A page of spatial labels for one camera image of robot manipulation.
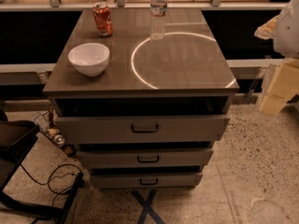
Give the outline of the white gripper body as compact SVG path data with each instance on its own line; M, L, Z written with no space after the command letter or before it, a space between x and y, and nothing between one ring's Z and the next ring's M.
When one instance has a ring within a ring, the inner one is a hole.
M299 0L291 0L279 13L274 50L284 57L299 58Z

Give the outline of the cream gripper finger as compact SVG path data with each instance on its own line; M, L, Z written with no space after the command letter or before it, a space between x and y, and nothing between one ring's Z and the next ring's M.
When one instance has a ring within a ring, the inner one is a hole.
M284 60L270 68L270 75L263 87L258 112L277 116L285 105L299 93L299 60Z
M254 35L264 40L273 39L276 30L277 20L278 20L278 16L275 16L274 18L270 19L268 22L259 26L254 32Z

